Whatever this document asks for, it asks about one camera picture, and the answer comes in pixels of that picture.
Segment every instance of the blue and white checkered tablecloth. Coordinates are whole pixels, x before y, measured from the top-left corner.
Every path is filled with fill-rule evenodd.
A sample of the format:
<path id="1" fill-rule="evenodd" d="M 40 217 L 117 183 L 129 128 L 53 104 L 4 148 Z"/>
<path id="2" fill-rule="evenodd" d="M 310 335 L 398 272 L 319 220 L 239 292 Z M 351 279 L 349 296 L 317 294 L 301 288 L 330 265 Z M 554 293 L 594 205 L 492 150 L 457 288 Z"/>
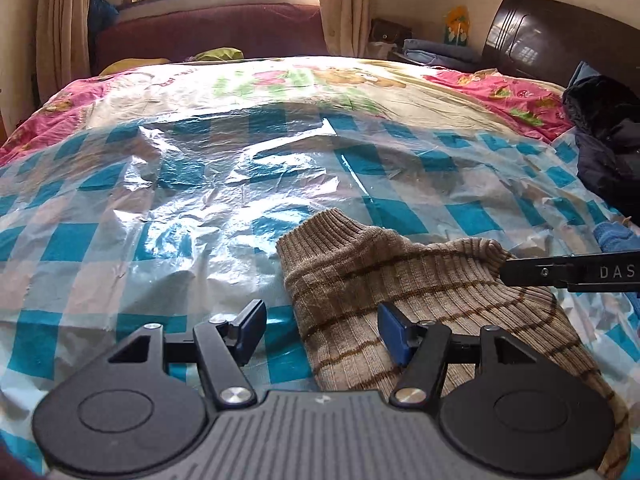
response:
<path id="1" fill-rule="evenodd" d="M 2 439 L 43 471 L 30 416 L 55 384 L 146 322 L 183 332 L 254 298 L 268 327 L 247 377 L 314 388 L 275 242 L 327 207 L 417 242 L 597 252 L 594 226 L 617 213 L 576 179 L 576 159 L 570 134 L 551 147 L 284 104 L 81 132 L 0 168 Z M 640 400 L 628 300 L 559 297 L 612 386 Z"/>

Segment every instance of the bed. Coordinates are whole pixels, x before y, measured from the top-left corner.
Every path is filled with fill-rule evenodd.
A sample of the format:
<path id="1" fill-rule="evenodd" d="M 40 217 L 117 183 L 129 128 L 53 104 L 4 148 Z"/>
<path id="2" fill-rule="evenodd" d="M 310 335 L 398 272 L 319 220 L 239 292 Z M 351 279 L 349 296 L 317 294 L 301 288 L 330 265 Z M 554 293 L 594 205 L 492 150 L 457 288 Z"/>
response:
<path id="1" fill-rule="evenodd" d="M 423 243 L 488 237 L 519 257 L 599 251 L 594 227 L 622 218 L 576 179 L 561 88 L 502 76 L 545 110 L 507 117 L 441 76 L 291 57 L 144 67 L 55 95 L 0 149 L 8 447 L 41 472 L 30 415 L 55 384 L 142 324 L 184 332 L 255 298 L 268 325 L 248 379 L 260 391 L 316 388 L 275 243 L 329 207 Z M 628 299 L 560 290 L 558 300 L 633 407 L 640 320 Z M 192 368 L 170 373 L 197 383 Z M 623 478 L 638 478 L 635 453 Z"/>

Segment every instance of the curtain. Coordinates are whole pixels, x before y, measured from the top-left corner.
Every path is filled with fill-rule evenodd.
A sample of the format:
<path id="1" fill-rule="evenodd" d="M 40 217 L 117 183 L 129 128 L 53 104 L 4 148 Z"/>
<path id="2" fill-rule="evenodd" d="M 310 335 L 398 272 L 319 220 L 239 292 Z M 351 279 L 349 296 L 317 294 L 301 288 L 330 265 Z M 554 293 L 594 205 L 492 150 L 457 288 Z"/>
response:
<path id="1" fill-rule="evenodd" d="M 38 0 L 36 73 L 44 103 L 68 83 L 91 76 L 89 0 Z"/>
<path id="2" fill-rule="evenodd" d="M 371 0 L 320 0 L 329 54 L 363 57 L 369 39 Z"/>

